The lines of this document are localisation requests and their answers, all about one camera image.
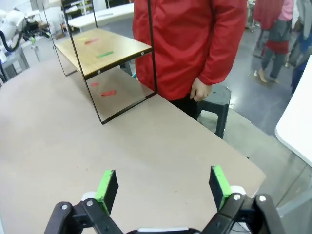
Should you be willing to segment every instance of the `stool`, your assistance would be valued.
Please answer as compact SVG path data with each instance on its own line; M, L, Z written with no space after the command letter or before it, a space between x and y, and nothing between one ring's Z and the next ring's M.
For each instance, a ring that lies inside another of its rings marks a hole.
M218 115L215 134L223 139L231 100L231 91L220 84L212 87L212 92L198 103L198 113L209 111Z

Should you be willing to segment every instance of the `white tabletop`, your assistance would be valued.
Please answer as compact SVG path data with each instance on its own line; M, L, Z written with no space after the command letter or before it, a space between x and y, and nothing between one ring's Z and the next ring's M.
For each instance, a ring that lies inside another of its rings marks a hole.
M310 56L300 83L275 129L276 137L310 166L312 166L311 87L312 56Z
M134 15L134 4L126 4L122 6L116 6L109 9L96 11L97 22L101 23L101 26L114 21L131 18ZM76 17L68 21L70 26L81 28L95 23L94 14L90 13L85 16Z
M8 234L42 234L54 206L77 204L106 169L116 169L112 218L124 232L202 230L216 212L208 184L216 164L249 195L265 178L159 95L101 125L81 74L65 77L56 59L0 90L0 212Z

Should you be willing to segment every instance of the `screw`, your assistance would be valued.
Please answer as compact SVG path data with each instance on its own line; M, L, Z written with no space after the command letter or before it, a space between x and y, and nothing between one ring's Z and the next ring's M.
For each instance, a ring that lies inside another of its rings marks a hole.
M240 200L240 195L238 195L238 194L234 195L234 200L235 201Z
M265 201L266 198L265 198L265 196L260 196L260 197L259 197L259 200L260 200L260 201Z
M93 205L93 202L92 201L88 201L87 202L87 206L92 206Z

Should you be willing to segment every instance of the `floor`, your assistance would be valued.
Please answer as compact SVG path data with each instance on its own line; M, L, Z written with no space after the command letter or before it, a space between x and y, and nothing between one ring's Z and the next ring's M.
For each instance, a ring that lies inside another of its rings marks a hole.
M105 27L128 37L132 37L131 28L131 20L122 20ZM291 98L292 69L282 68L278 77L279 84L265 85L259 82L254 72L260 66L260 59L252 56L258 33L245 32L233 69L223 82L232 91L231 110L224 140L263 170L267 180L259 192L270 194L275 205L280 206L307 187L312 169L275 137L275 126ZM55 56L51 41L41 39L37 45L41 61ZM30 46L24 46L23 49L30 66L38 63ZM211 115L203 114L201 121L206 127L214 128L215 119ZM310 233L307 230L312 230L312 224L309 222L312 217L311 208L312 202L309 201L283 217L282 222L287 234ZM244 231L240 226L235 226L234 229Z

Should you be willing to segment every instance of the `person's left hand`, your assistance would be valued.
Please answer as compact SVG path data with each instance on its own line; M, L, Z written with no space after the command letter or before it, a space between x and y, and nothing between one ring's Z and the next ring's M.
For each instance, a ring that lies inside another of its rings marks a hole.
M200 81L200 79L196 78L192 85L190 99L194 98L194 101L202 101L211 93L212 86L206 85Z

